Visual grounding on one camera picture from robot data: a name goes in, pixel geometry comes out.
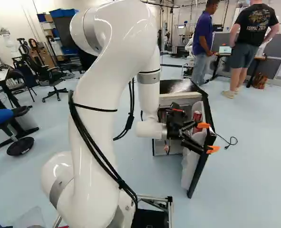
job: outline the soda can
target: soda can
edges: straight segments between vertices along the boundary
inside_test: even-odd
[[[203,116],[203,113],[201,111],[199,111],[199,110],[196,110],[193,113],[193,120],[196,121],[196,122],[201,122],[202,116]],[[195,127],[192,130],[192,134],[195,134],[197,132],[201,132],[202,130],[203,130],[202,128]]]
[[[193,120],[196,122],[201,122],[203,113],[199,110],[194,111],[193,113]]]

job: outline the man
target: man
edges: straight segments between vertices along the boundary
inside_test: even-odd
[[[213,28],[211,15],[217,10],[218,2],[219,0],[207,1],[206,9],[199,17],[195,28],[193,38],[193,54],[195,55],[195,61],[192,80],[199,86],[203,84],[208,58],[212,56],[211,46]]]
[[[230,59],[232,76],[230,90],[222,92],[230,99],[239,93],[259,46],[268,42],[280,30],[273,8],[262,4],[262,0],[250,0],[250,5],[240,13],[230,31],[230,46],[233,48]],[[271,31],[265,37],[268,27]],[[239,29],[240,34],[235,43]]]

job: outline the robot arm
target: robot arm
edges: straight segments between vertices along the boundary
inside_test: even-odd
[[[86,130],[116,170],[115,115],[98,110],[116,110],[125,86],[136,74],[140,105],[147,116],[137,126],[137,134],[161,138],[163,125],[157,122],[156,113],[160,68],[156,22],[141,1],[119,0],[79,12],[70,31],[80,48],[98,56],[80,79],[73,101],[96,109],[76,107]],[[72,151],[55,154],[43,166],[43,190],[70,227],[106,228],[118,210],[126,213],[121,208],[131,206],[131,199],[95,160],[71,116],[68,125]]]

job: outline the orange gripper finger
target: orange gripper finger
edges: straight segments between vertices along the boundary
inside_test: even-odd
[[[201,123],[198,123],[198,124],[197,124],[197,127],[198,127],[198,128],[209,128],[209,127],[210,127],[210,124],[205,123],[205,122],[201,122]]]
[[[213,150],[208,150],[207,151],[208,154],[216,153],[221,148],[220,146],[209,146],[209,147],[211,147]]]

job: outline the gray shorts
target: gray shorts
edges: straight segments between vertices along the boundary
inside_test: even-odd
[[[231,68],[248,68],[258,49],[250,44],[236,44],[230,57]]]

